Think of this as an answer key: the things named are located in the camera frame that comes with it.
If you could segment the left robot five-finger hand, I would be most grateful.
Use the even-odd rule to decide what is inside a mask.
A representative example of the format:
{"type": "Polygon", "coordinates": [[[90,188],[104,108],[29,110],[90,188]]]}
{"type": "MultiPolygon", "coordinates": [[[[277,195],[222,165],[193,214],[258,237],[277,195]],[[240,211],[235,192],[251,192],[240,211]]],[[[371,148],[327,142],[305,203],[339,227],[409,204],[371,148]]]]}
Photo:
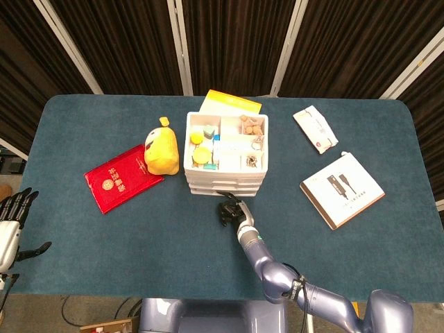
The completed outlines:
{"type": "Polygon", "coordinates": [[[1,274],[5,275],[15,264],[45,253],[52,245],[45,242],[33,250],[20,250],[19,240],[32,202],[39,191],[31,187],[17,192],[1,201],[1,274]]]}

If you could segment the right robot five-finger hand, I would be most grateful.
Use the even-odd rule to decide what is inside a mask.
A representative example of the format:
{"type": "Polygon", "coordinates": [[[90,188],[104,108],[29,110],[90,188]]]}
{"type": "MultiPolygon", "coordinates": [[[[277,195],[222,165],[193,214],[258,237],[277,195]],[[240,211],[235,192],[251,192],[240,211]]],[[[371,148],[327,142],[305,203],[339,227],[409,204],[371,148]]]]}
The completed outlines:
{"type": "Polygon", "coordinates": [[[253,215],[243,200],[226,191],[218,191],[217,194],[227,198],[218,205],[219,220],[224,227],[230,224],[238,233],[244,227],[254,226],[253,215]]]}

